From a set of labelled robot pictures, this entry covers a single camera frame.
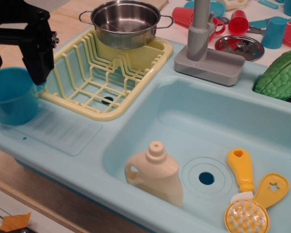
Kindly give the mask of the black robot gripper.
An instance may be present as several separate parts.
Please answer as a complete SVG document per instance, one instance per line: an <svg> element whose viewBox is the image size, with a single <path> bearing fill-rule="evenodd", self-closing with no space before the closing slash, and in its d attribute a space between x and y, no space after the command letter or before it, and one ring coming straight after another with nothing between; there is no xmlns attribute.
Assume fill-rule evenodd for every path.
<svg viewBox="0 0 291 233"><path fill-rule="evenodd" d="M0 0L0 45L17 45L19 39L37 38L46 42L23 43L23 63L36 85L46 82L54 68L53 49L59 39L49 26L50 13L23 0Z"/></svg>

